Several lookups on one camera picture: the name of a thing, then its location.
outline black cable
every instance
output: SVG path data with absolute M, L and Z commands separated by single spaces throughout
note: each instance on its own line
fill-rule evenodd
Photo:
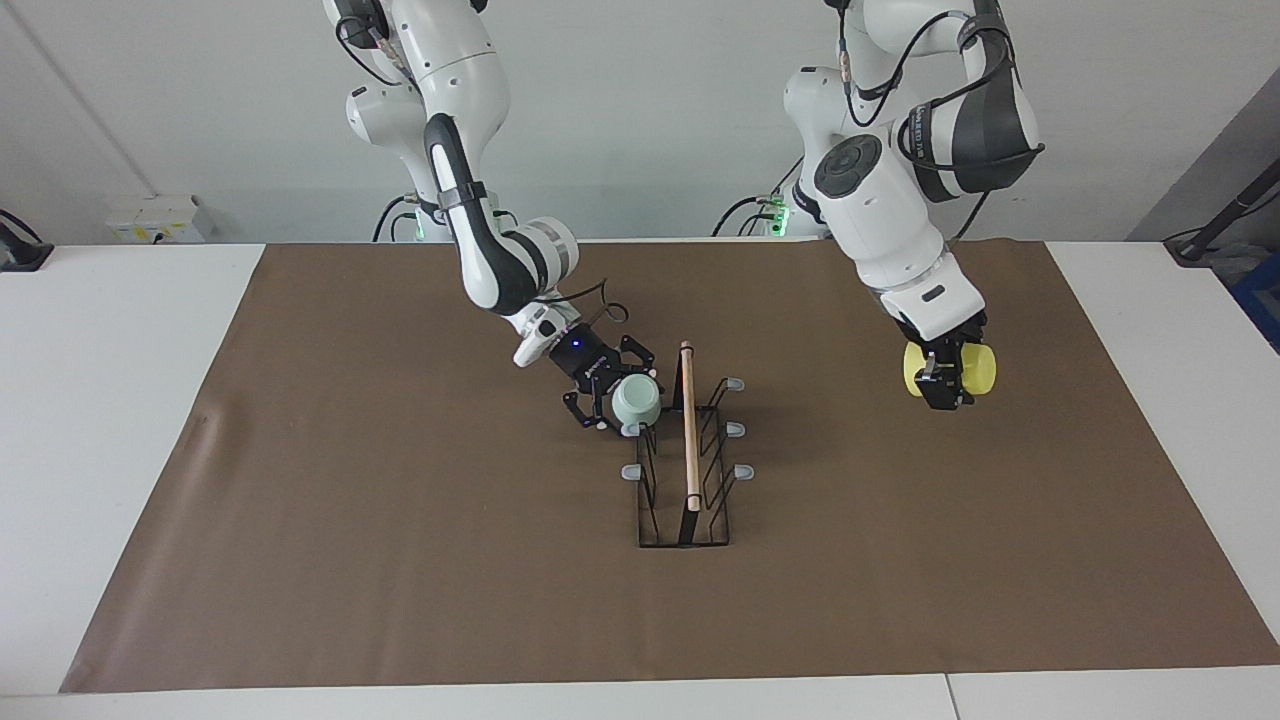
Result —
M 1000 165 L 1007 165 L 1009 163 L 1016 163 L 1019 160 L 1027 160 L 1028 158 L 1034 158 L 1044 151 L 1044 143 L 1039 143 L 1030 150 L 1023 150 L 1021 152 L 1015 152 L 1007 158 L 997 158 L 995 160 L 983 160 L 980 163 L 966 163 L 964 165 L 940 165 L 937 163 L 931 163 L 928 160 L 920 160 L 911 152 L 911 149 L 906 146 L 906 128 L 911 119 L 908 118 L 902 120 L 902 126 L 897 128 L 897 151 L 902 154 L 916 168 L 925 170 L 933 170 L 936 173 L 960 173 L 966 170 L 977 170 L 979 168 L 998 168 Z
M 1204 229 L 1204 228 L 1207 228 L 1207 227 L 1208 227 L 1208 225 L 1201 225 L 1201 227 L 1198 227 L 1198 228 L 1192 228 L 1192 229 L 1189 229 L 1189 231 L 1183 231 L 1183 232 L 1179 232 L 1179 233 L 1174 233 L 1174 234 L 1171 234 L 1171 236 L 1166 237 L 1165 240 L 1161 240 L 1160 242 L 1169 242 L 1169 241 L 1171 241 L 1171 240 L 1178 240 L 1178 238 L 1180 238 L 1180 237 L 1187 237 L 1187 236 L 1189 236 L 1189 234 L 1196 234 L 1196 233 L 1201 232 L 1202 229 Z
M 584 290 L 582 292 L 575 292 L 573 295 L 566 295 L 563 297 L 556 297 L 552 300 L 534 300 L 534 302 L 538 302 L 540 305 L 557 305 L 559 302 L 568 302 L 571 300 L 579 300 L 580 297 L 586 297 L 588 295 L 591 295 L 595 291 L 600 291 L 600 300 L 605 301 L 604 286 L 608 284 L 608 282 L 609 278 L 604 278 L 603 281 L 593 284 L 591 287 Z
M 392 81 L 384 78 L 383 76 L 378 74 L 376 72 L 374 72 L 374 69 L 370 68 L 369 65 L 366 65 L 365 61 L 361 60 L 358 55 L 356 55 L 355 50 L 351 49 L 351 45 L 347 44 L 347 38 L 342 36 L 342 28 L 347 23 L 349 23 L 349 22 L 357 22 L 358 23 L 358 22 L 361 22 L 361 19 L 357 18 L 357 17 L 355 17 L 355 15 L 346 15 L 346 17 L 343 17 L 343 18 L 340 18 L 338 20 L 338 24 L 334 26 L 333 33 L 334 33 L 334 37 L 338 38 L 338 45 L 342 45 L 342 49 L 347 51 L 347 55 L 352 60 L 355 60 L 357 65 L 360 65 L 361 68 L 364 68 L 365 72 L 369 73 L 374 79 L 376 79 L 378 82 L 385 85 L 387 87 L 399 87 L 402 83 L 399 83 L 399 82 L 392 82 Z
M 768 213 L 759 213 L 756 215 L 751 215 L 750 218 L 746 219 L 746 222 L 742 223 L 742 227 L 739 228 L 737 237 L 742 237 L 744 234 L 746 234 L 746 225 L 750 225 L 751 223 L 759 223 L 760 220 L 772 220 L 772 219 L 774 219 L 774 215 L 771 215 Z M 754 225 L 751 227 L 751 233 L 753 234 L 755 233 Z
M 22 232 L 29 234 L 31 238 L 36 241 L 36 245 L 44 245 L 45 243 L 44 240 L 40 240 L 40 234 L 36 231 L 31 229 L 31 225 L 28 225 L 27 223 L 22 222 L 22 218 L 19 218 L 18 215 L 14 215 L 13 213 L 10 213 L 8 210 L 0 209 L 0 218 L 4 218 L 6 220 L 9 220 L 10 223 L 18 225 L 18 229 L 20 229 Z
M 588 320 L 586 324 L 588 325 L 595 324 L 595 322 L 600 319 L 600 315 L 608 315 L 608 318 L 611 320 L 613 320 L 614 323 L 618 323 L 618 324 L 626 323 L 627 320 L 631 319 L 631 310 L 627 310 L 627 306 L 622 305 L 621 302 L 609 302 L 609 295 L 605 291 L 605 286 L 608 286 L 608 283 L 609 283 L 609 278 L 604 278 L 603 281 L 600 281 L 600 282 L 595 283 L 594 286 L 584 290 L 582 292 L 575 292 L 573 295 L 566 295 L 563 297 L 556 297 L 556 299 L 547 299 L 547 300 L 539 299 L 539 300 L 534 300 L 534 302 L 538 302 L 540 305 L 559 305 L 561 302 L 570 302 L 572 300 L 577 300 L 580 297 L 586 297 L 588 295 L 591 295 L 593 292 L 599 291 L 600 292 L 600 310 L 590 320 Z M 621 318 L 618 318 L 617 315 L 614 315 L 612 313 L 612 310 L 614 310 L 614 309 L 622 311 L 622 316 Z
M 786 184 L 788 179 L 791 179 L 791 176 L 794 176 L 795 172 L 799 170 L 800 165 L 803 164 L 804 164 L 804 155 L 800 155 L 800 159 L 796 160 L 796 164 L 791 165 L 791 169 L 787 170 L 787 174 L 782 176 L 782 179 L 778 181 L 778 184 L 773 186 L 773 190 L 769 191 L 769 195 L 776 196 L 777 193 L 782 192 L 782 186 Z M 760 210 L 764 210 L 763 202 L 760 202 Z M 755 234 L 755 222 L 751 223 L 751 229 L 748 231 L 748 234 Z
M 735 202 L 732 208 L 730 208 L 728 210 L 724 211 L 723 215 L 721 215 L 721 222 L 716 223 L 716 229 L 712 231 L 712 237 L 719 237 L 719 231 L 724 228 L 724 223 L 727 223 L 728 219 L 733 217 L 733 213 L 737 213 L 740 209 L 746 208 L 748 205 L 763 202 L 764 200 L 765 199 L 763 197 L 744 197 L 742 200 Z
M 426 213 L 426 217 L 431 218 L 431 222 L 440 225 L 442 228 L 449 225 L 447 222 L 444 222 L 445 217 L 444 210 L 442 210 L 440 206 L 436 205 L 435 202 L 428 202 L 426 200 L 422 200 L 420 197 L 417 200 L 417 208 L 424 213 Z
M 1012 69 L 1012 70 L 1018 69 L 1016 63 L 1014 61 L 1014 46 L 1009 41 L 1009 36 L 1005 35 L 1005 33 L 1000 33 L 1000 36 L 1002 38 L 1005 38 L 1005 44 L 1000 49 L 1000 61 L 996 63 L 986 73 L 983 73 L 982 77 L 979 77 L 978 79 L 970 82 L 969 85 L 966 85 L 966 86 L 964 86 L 964 87 L 961 87 L 959 90 L 952 91 L 950 95 L 943 95 L 942 97 L 938 97 L 936 100 L 931 100 L 929 105 L 932 108 L 941 108 L 942 105 L 946 105 L 947 102 L 951 102 L 952 100 L 956 100 L 959 97 L 964 97 L 965 95 L 969 95 L 970 92 L 973 92 L 974 90 L 978 90 L 979 87 L 982 87 L 984 85 L 991 85 L 996 79 L 996 76 L 998 76 L 1001 73 L 1001 70 L 1004 70 L 1006 67 L 1010 68 L 1010 69 Z
M 396 200 L 392 200 L 390 202 L 387 204 L 387 208 L 383 210 L 383 217 L 378 218 L 378 225 L 374 228 L 374 242 L 378 242 L 378 240 L 383 236 L 383 225 L 387 224 L 387 218 L 390 217 L 392 210 L 394 210 L 398 205 L 403 205 L 404 202 L 406 202 L 404 196 L 398 195 L 396 196 Z
M 960 232 L 957 232 L 952 240 L 960 240 L 964 237 L 964 233 L 969 232 L 969 228 L 973 227 L 973 222 L 978 219 L 978 213 L 982 213 L 982 206 L 987 204 L 988 197 L 991 197 L 989 190 L 983 192 L 982 197 L 978 199 L 978 202 L 973 206 L 973 211 L 969 213 L 969 219 L 964 222 L 964 225 L 960 227 Z
M 399 215 L 396 215 L 396 219 L 392 220 L 392 242 L 398 242 L 396 240 L 396 225 L 399 224 L 401 220 L 406 220 L 406 219 L 407 220 L 417 220 L 417 215 L 415 215 L 413 213 L 401 213 Z
M 791 169 L 787 170 L 787 174 L 782 176 L 782 179 L 778 181 L 778 184 L 773 186 L 773 190 L 769 192 L 769 195 L 777 195 L 778 192 L 782 192 L 782 186 L 785 186 L 787 181 L 791 179 L 791 176 L 794 176 L 795 172 L 799 170 L 800 165 L 803 164 L 804 164 L 804 155 L 801 155 L 800 159 L 796 160 L 795 165 L 791 165 Z
M 844 73 L 845 68 L 847 65 L 846 58 L 849 55 L 849 40 L 845 36 L 845 10 L 841 9 L 841 10 L 837 10 L 837 13 L 840 14 L 840 55 L 841 55 L 841 63 L 840 64 L 841 64 L 841 73 Z M 873 124 L 876 124 L 876 120 L 879 118 L 881 113 L 884 110 L 884 105 L 888 104 L 888 96 L 890 96 L 890 94 L 893 92 L 893 90 L 901 82 L 901 79 L 902 79 L 902 70 L 906 69 L 906 60 L 910 59 L 911 51 L 915 50 L 915 45 L 920 41 L 922 37 L 924 37 L 924 33 L 929 32 L 929 28 L 932 28 L 933 26 L 938 24 L 940 22 L 942 22 L 942 20 L 952 17 L 954 13 L 955 13 L 954 10 L 948 10 L 946 13 L 938 13 L 937 15 L 933 15 L 932 18 L 929 18 L 929 20 L 927 23 L 924 23 L 923 26 L 920 26 L 920 29 L 915 31 L 915 37 L 913 37 L 911 42 L 909 42 L 906 45 L 906 50 L 902 51 L 902 56 L 899 58 L 897 65 L 893 68 L 893 74 L 890 76 L 888 81 L 884 85 L 879 86 L 878 88 L 868 88 L 868 90 L 873 90 L 873 91 L 874 90 L 879 90 L 883 94 L 881 95 L 879 104 L 876 106 L 876 111 L 872 114 L 872 119 L 867 120 L 865 123 L 863 120 L 859 120 L 858 119 L 858 113 L 854 111 L 854 88 L 852 88 L 852 82 L 851 81 L 846 81 L 845 82 L 845 102 L 849 105 L 849 118 L 854 120 L 855 126 L 858 126 L 860 128 L 869 128 Z

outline white table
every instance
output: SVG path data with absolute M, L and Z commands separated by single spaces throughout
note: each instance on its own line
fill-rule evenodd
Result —
M 1280 637 L 1280 357 L 1211 273 L 1176 268 L 1158 246 L 1050 249 Z M 735 719 L 1274 720 L 1280 712 L 1280 667 L 49 697 L 261 252 L 64 247 L 37 274 L 0 275 L 0 717 L 648 720 L 681 708 Z

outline wooden dowel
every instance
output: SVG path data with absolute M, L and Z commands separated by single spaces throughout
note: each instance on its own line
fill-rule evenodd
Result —
M 689 486 L 686 498 L 690 512 L 701 512 L 701 473 L 698 470 L 701 447 L 698 442 L 698 396 L 694 393 L 694 346 L 689 341 L 680 345 L 680 365 L 684 370 L 681 382 L 685 393 L 685 482 Z

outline black wrist strap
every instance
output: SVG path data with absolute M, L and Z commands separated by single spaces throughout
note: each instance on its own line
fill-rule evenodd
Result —
M 440 209 L 449 211 L 454 208 L 461 208 L 467 202 L 475 202 L 481 197 L 489 197 L 489 191 L 485 190 L 483 182 L 463 183 L 453 190 L 447 190 L 440 193 Z

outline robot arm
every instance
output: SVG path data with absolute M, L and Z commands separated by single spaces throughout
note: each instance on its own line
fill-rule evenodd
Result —
M 507 76 L 479 13 L 485 0 L 325 0 L 340 40 L 375 50 L 383 73 L 401 78 L 361 87 L 347 100 L 356 133 L 397 152 L 424 213 L 442 210 L 458 249 L 471 301 L 506 318 L 522 342 L 524 368 L 543 355 L 576 392 L 564 404 L 584 427 L 612 427 L 603 398 L 628 374 L 652 373 L 653 355 L 631 338 L 608 347 L 557 286 L 577 266 L 577 240 L 553 218 L 507 228 L 474 172 L 511 106 Z M 623 352 L 640 365 L 622 363 Z M 577 405 L 590 393 L 591 414 Z
M 982 345 L 986 301 L 929 222 L 925 197 L 1009 187 L 1043 150 L 1012 42 L 996 0 L 827 4 L 842 22 L 854 13 L 854 32 L 844 72 L 804 68 L 787 85 L 805 145 L 791 193 L 906 334 L 913 393 L 955 410 L 991 389 L 995 360 Z M 947 51 L 963 56 L 969 82 L 922 102 L 902 64 Z

